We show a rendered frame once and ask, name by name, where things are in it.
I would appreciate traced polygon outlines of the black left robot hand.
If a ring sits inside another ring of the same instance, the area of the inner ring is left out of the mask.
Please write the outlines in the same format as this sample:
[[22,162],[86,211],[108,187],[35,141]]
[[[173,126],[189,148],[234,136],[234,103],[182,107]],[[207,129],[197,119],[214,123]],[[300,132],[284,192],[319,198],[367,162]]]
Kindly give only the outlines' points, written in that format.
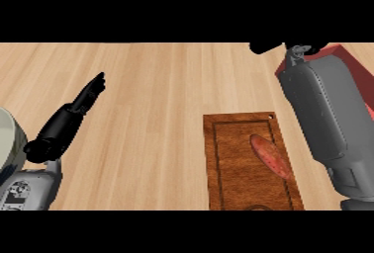
[[44,163],[62,157],[77,134],[83,117],[103,90],[103,73],[99,73],[83,87],[72,102],[64,104],[52,115],[37,138],[27,143],[24,152],[30,162]]

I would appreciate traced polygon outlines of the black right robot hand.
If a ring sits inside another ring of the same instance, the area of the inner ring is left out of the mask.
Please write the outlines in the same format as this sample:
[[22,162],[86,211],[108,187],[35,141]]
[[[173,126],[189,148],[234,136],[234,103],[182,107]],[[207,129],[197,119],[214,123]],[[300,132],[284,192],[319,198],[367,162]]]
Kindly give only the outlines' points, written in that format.
[[[256,53],[256,54],[262,54],[266,51],[272,50],[275,47],[278,47],[279,45],[282,45],[281,42],[272,42],[272,43],[263,43],[263,42],[251,42],[248,44],[250,50]],[[284,46],[287,48],[291,48],[296,44],[293,42],[288,42],[284,44]],[[319,50],[327,46],[325,42],[307,42],[307,45],[312,47],[307,51],[306,51],[306,55],[313,55],[319,52]]]

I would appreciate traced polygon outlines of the brown wooden cutting board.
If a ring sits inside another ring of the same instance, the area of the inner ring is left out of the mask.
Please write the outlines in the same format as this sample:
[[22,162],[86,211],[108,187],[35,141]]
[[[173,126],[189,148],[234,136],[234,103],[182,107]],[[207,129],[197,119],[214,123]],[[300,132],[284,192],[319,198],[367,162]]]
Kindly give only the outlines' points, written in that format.
[[203,116],[208,208],[220,211],[297,211],[305,208],[296,177],[281,178],[257,158],[250,136],[279,148],[290,164],[273,112]]

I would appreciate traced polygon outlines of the pale grey rounded appliance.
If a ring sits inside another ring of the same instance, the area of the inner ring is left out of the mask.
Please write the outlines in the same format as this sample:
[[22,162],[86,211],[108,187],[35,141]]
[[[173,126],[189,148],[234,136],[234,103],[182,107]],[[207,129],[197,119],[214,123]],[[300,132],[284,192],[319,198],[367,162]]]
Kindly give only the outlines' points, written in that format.
[[24,167],[27,142],[27,135],[12,114],[0,107],[0,185]]

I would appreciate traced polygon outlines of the reddish oblong sweet potato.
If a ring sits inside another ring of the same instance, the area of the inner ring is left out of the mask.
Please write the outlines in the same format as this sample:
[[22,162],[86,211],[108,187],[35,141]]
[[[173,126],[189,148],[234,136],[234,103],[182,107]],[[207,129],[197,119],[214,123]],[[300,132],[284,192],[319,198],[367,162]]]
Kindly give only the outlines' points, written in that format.
[[250,136],[253,151],[272,172],[285,180],[291,178],[291,167],[275,143],[259,134]]

